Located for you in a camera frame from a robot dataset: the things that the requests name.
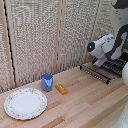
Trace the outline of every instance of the wooden table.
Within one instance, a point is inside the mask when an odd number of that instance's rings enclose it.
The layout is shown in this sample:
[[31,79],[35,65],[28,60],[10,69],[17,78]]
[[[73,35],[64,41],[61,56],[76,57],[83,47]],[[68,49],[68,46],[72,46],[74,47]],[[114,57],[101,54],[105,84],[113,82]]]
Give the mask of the wooden table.
[[[57,84],[63,84],[69,93],[62,95]],[[35,88],[46,95],[48,106],[40,116],[22,121],[5,113],[5,99],[21,88]],[[0,128],[109,128],[120,116],[127,95],[128,87],[121,78],[106,85],[77,67],[54,75],[50,92],[41,89],[39,80],[0,94]]]

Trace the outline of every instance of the white plate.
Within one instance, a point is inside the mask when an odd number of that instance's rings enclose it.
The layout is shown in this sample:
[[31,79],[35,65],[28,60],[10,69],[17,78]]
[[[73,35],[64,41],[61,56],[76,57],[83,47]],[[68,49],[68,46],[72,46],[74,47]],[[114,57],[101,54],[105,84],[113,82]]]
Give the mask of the white plate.
[[41,91],[32,88],[14,91],[4,102],[6,113],[20,120],[31,119],[40,115],[46,106],[46,96]]

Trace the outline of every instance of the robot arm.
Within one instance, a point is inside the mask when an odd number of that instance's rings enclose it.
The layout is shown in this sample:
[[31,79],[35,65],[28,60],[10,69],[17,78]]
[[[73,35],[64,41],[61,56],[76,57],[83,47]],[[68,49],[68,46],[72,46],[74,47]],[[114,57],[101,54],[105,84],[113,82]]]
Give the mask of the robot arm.
[[[111,2],[112,9],[110,12],[110,21],[114,29],[115,40],[113,40],[113,38],[107,40],[108,35],[106,35],[98,41],[93,41],[95,43],[95,49],[91,49],[91,44],[89,44],[87,50],[91,55],[99,58],[96,54],[98,50],[97,47],[99,46],[102,48],[100,51],[102,51],[102,54],[104,54],[107,59],[115,60],[123,53],[123,47],[128,38],[128,0],[112,0]],[[106,38],[104,43],[102,43],[102,45],[97,45],[100,40],[103,40],[103,38]]]

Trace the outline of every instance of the plate rim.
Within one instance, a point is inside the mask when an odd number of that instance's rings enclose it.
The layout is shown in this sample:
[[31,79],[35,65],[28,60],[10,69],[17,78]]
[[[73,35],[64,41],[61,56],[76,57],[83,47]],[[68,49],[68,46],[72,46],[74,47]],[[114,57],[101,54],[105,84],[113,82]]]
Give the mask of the plate rim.
[[[10,114],[10,113],[6,110],[6,103],[7,103],[8,98],[9,98],[14,92],[19,91],[19,90],[23,90],[23,89],[28,89],[28,90],[29,90],[29,89],[32,89],[32,90],[36,90],[36,91],[42,93],[43,96],[45,97],[45,100],[46,100],[46,105],[45,105],[45,107],[42,109],[42,111],[41,111],[40,113],[36,114],[36,115],[33,116],[33,117],[17,118],[17,117],[15,117],[15,116],[13,116],[12,114]],[[43,113],[43,112],[45,111],[45,109],[46,109],[46,107],[47,107],[47,98],[46,98],[46,96],[44,95],[44,93],[41,92],[40,90],[34,89],[34,88],[22,88],[22,89],[15,90],[14,92],[12,92],[11,94],[9,94],[9,95],[7,96],[7,98],[5,99],[5,101],[4,101],[4,110],[5,110],[5,112],[6,112],[10,117],[12,117],[12,118],[14,118],[14,119],[19,119],[19,120],[28,120],[28,119],[33,119],[33,118],[35,118],[35,117],[41,115],[41,113]]]

